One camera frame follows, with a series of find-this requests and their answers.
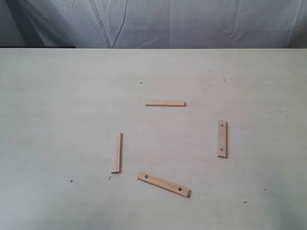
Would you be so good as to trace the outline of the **wooden stick with holes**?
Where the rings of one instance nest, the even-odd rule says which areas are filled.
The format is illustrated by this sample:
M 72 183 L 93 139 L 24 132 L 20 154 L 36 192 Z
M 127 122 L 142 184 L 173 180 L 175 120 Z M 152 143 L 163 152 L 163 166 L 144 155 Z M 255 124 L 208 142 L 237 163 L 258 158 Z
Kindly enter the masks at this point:
M 191 190 L 188 187 L 171 182 L 161 177 L 145 172 L 139 172 L 137 179 L 185 198 L 191 197 Z
M 228 158 L 227 154 L 227 122 L 224 120 L 218 121 L 218 152 L 217 156 L 219 158 Z

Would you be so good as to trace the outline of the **plain wooden stick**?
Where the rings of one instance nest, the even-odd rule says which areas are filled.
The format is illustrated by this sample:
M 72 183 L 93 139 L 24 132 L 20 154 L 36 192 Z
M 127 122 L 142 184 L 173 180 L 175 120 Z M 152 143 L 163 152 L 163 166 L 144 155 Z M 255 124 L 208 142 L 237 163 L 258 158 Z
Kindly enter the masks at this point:
M 145 101 L 146 106 L 166 106 L 166 107 L 185 107 L 186 103 L 184 101 Z
M 118 132 L 115 135 L 114 147 L 112 151 L 111 159 L 111 173 L 117 174 L 121 173 L 121 157 L 122 157 L 122 133 Z

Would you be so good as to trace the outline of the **white backdrop cloth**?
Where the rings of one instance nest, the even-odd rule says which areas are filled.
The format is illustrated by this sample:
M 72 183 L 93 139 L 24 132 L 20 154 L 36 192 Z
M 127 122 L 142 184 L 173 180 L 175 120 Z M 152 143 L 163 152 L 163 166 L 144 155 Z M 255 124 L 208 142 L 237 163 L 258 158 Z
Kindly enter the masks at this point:
M 0 45 L 305 48 L 304 0 L 3 0 Z

